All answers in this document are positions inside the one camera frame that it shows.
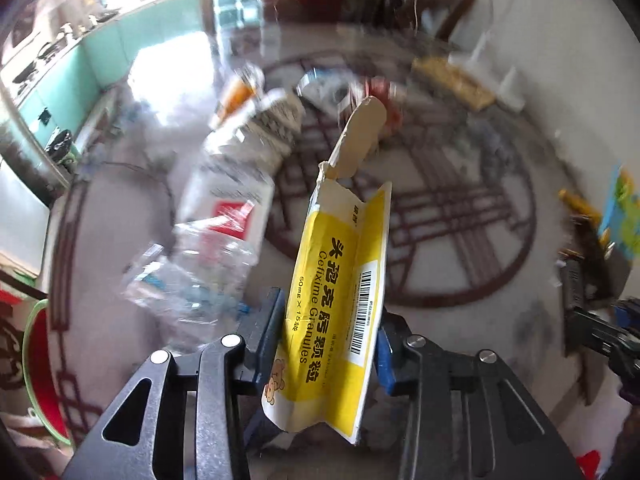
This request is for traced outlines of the yellow cefixime medicine box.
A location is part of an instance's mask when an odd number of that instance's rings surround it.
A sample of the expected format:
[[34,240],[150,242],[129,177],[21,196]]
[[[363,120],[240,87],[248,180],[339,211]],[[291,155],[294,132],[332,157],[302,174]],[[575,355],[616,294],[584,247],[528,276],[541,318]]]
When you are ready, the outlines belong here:
[[319,166],[262,409],[282,431],[324,422],[359,439],[385,295],[392,186],[368,200],[344,187],[378,140],[384,105],[367,96]]

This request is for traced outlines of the green red trash bin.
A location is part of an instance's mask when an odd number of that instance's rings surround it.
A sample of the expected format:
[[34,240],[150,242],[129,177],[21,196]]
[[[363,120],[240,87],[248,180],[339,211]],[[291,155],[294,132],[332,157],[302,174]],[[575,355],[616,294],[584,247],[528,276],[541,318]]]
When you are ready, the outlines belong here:
[[30,407],[58,443],[73,446],[58,405],[49,356],[48,300],[38,301],[27,318],[22,345],[23,377]]

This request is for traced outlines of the black kitchen trash bin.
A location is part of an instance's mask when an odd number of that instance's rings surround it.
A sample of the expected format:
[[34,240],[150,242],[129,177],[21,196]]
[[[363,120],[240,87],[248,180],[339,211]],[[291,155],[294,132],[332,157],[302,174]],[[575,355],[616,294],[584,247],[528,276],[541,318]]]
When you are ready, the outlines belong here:
[[62,164],[65,159],[75,159],[77,151],[70,129],[56,130],[44,150],[56,164]]

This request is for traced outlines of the teal kitchen cabinets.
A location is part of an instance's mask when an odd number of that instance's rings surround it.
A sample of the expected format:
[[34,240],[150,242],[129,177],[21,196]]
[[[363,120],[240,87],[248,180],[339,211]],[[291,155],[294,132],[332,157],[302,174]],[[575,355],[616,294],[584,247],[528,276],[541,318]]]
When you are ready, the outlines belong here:
[[156,0],[98,26],[50,61],[35,62],[20,84],[7,68],[1,80],[28,130],[46,145],[58,130],[78,133],[111,86],[175,60],[179,44],[203,37],[201,0]]

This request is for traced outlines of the clear plastic bottle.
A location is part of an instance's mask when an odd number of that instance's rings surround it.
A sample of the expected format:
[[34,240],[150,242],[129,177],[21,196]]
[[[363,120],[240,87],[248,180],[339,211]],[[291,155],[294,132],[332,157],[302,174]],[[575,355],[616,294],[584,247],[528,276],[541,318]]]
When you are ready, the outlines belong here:
[[172,227],[174,244],[154,244],[127,269],[122,294],[157,320],[177,354],[203,348],[238,326],[250,271],[259,261],[274,176],[302,131],[300,99],[267,90],[247,63],[224,86]]

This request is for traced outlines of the colourful toy blocks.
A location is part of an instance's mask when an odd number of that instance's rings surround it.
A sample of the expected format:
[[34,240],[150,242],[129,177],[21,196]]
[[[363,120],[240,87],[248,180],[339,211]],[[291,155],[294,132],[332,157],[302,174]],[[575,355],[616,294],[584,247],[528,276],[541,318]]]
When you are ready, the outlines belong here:
[[614,243],[628,261],[634,262],[639,257],[639,232],[639,191],[630,173],[618,165],[613,171],[598,237],[605,245]]

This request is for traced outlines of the floral patterned tablecloth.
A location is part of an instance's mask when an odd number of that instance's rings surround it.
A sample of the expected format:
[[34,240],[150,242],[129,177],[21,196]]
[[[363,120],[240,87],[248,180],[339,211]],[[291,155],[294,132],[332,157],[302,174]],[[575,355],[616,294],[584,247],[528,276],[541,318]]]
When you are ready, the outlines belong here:
[[139,51],[55,246],[65,478],[582,478],[568,174],[417,56],[308,26]]

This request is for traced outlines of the crumpled red white wrapper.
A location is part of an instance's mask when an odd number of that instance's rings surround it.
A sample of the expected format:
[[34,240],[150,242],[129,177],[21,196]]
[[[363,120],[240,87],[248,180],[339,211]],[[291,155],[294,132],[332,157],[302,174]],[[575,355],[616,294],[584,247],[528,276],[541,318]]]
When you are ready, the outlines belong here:
[[349,101],[352,108],[367,96],[378,99],[386,110],[386,123],[378,134],[378,140],[383,141],[398,133],[404,121],[406,89],[383,76],[360,77],[349,84]]

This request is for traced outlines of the yellow book on table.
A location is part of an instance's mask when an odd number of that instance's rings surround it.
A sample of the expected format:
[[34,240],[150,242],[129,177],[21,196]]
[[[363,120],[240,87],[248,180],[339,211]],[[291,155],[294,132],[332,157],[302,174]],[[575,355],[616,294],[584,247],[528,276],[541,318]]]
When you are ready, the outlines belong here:
[[484,110],[497,101],[494,92],[479,84],[461,68],[451,65],[448,58],[443,56],[415,58],[411,68],[417,74],[425,76],[440,88],[447,90],[474,112]]

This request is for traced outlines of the white desk lamp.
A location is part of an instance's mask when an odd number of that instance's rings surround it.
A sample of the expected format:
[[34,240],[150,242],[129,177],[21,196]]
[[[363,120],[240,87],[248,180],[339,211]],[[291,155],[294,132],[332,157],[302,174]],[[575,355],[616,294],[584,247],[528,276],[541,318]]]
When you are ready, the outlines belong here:
[[514,65],[502,65],[492,44],[492,33],[483,32],[472,52],[452,52],[448,64],[491,92],[497,102],[513,113],[524,110],[524,79]]

